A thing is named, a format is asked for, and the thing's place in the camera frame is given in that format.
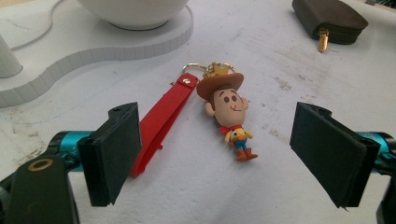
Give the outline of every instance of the white bowl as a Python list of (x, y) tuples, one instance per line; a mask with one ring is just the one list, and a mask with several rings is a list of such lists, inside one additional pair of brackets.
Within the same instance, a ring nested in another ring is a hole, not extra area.
[(165, 24), (189, 0), (78, 0), (102, 20), (128, 30), (149, 30)]

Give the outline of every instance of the keychain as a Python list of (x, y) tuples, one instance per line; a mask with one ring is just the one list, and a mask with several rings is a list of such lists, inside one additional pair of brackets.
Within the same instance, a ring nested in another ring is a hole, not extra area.
[(236, 160), (249, 161), (257, 158), (258, 155), (251, 152), (251, 147), (247, 147), (247, 140), (253, 135), (242, 127), (248, 110), (248, 100), (239, 96), (237, 91), (244, 76), (236, 73), (227, 63), (212, 63), (208, 67), (189, 63), (183, 68), (183, 73), (188, 67), (205, 69), (204, 79), (197, 84), (197, 93), (206, 100), (206, 114), (214, 117), (221, 126), (219, 130), (225, 134), (224, 141), (235, 149)]
[[(204, 69), (204, 79), (199, 81), (186, 69), (197, 67)], [(140, 121), (142, 149), (137, 156), (131, 175), (142, 174), (157, 149), (162, 149), (162, 140), (175, 122), (192, 91), (197, 93), (205, 103), (206, 114), (214, 117), (221, 126), (220, 132), (225, 134), (224, 140), (235, 148), (237, 161), (249, 161), (258, 155), (247, 147), (248, 138), (253, 135), (242, 128), (245, 121), (248, 100), (236, 92), (244, 81), (244, 76), (236, 73), (227, 63), (212, 63), (208, 67), (198, 63), (189, 63), (182, 69), (182, 75), (173, 87), (163, 95), (157, 104), (150, 109)]]

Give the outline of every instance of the red scarf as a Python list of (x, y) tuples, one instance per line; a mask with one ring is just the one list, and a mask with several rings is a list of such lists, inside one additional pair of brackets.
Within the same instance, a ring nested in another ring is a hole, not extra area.
[(230, 128), (220, 127), (219, 130), (220, 130), (220, 133), (226, 134), (227, 132), (233, 131), (233, 130), (238, 129), (238, 128), (242, 128), (242, 125), (235, 125), (235, 126), (232, 126)]

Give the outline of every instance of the gold clasp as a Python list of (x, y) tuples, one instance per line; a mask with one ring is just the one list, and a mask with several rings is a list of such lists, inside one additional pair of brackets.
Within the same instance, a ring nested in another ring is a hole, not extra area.
[(196, 67), (205, 70), (203, 77), (213, 77), (215, 75), (227, 75), (229, 71), (236, 72), (235, 68), (228, 63), (212, 63), (209, 66), (204, 66), (199, 63), (188, 63), (181, 70), (183, 74), (186, 73), (187, 68)]

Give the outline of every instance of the white surface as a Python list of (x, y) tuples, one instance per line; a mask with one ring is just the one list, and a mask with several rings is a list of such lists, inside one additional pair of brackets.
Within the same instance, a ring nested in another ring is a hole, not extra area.
[(52, 25), (52, 10), (61, 0), (33, 0), (0, 7), (0, 35), (11, 49), (44, 35)]
[(78, 0), (91, 13), (128, 30), (147, 30), (173, 18), (189, 0)]
[[(163, 150), (145, 173), (126, 181), (114, 206), (91, 207), (83, 174), (70, 175), (81, 222), (375, 223), (386, 176), (371, 175), (359, 208), (337, 209), (289, 146), (298, 101), (330, 109), (354, 131), (396, 136), (396, 14), (346, 2), (370, 25), (354, 45), (330, 44), (321, 54), (291, 1), (191, 0), (194, 32), (181, 48), (146, 60), (83, 66), (32, 102), (0, 109), (0, 177), (38, 155), (59, 131), (95, 130), (113, 106), (137, 101), (143, 118), (186, 63), (225, 62), (246, 75), (239, 93), (250, 101), (245, 126), (254, 138), (248, 144), (260, 157), (235, 162), (194, 93)], [(82, 13), (73, 11), (75, 17)], [(64, 37), (75, 31), (68, 28)], [(79, 43), (81, 49), (90, 44)], [(39, 60), (60, 50), (49, 42), (24, 57)]]
[[(89, 63), (146, 59), (175, 50), (189, 40), (193, 24), (185, 7), (158, 29), (126, 31), (93, 16), (75, 1), (64, 2), (57, 18), (57, 26), (42, 40), (14, 51), (23, 70), (1, 79), (0, 107), (34, 100), (59, 78)], [(39, 60), (32, 57), (38, 52), (44, 52)]]
[(0, 36), (0, 77), (12, 77), (22, 70), (14, 53)]

